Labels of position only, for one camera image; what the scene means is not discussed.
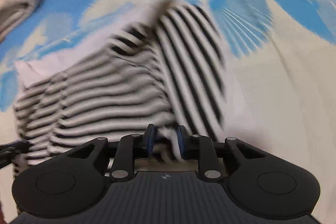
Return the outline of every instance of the fabric fold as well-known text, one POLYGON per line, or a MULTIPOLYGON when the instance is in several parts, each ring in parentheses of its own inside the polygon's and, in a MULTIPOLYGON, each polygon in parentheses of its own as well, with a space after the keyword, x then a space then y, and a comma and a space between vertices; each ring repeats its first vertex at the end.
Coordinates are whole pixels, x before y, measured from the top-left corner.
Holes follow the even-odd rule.
POLYGON ((0 0, 0 41, 31 15, 41 0, 0 0))

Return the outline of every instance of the black and white striped fabric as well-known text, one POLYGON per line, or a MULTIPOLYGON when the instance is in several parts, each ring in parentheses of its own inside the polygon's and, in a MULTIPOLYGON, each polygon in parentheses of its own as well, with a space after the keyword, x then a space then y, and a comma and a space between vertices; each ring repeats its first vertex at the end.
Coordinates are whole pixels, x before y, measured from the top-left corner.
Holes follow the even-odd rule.
POLYGON ((142 134, 149 123, 183 124, 215 141, 225 112, 221 43, 203 9, 180 3, 154 28, 131 24, 101 50, 33 84, 14 105, 21 138, 34 144, 28 165, 98 136, 142 134))

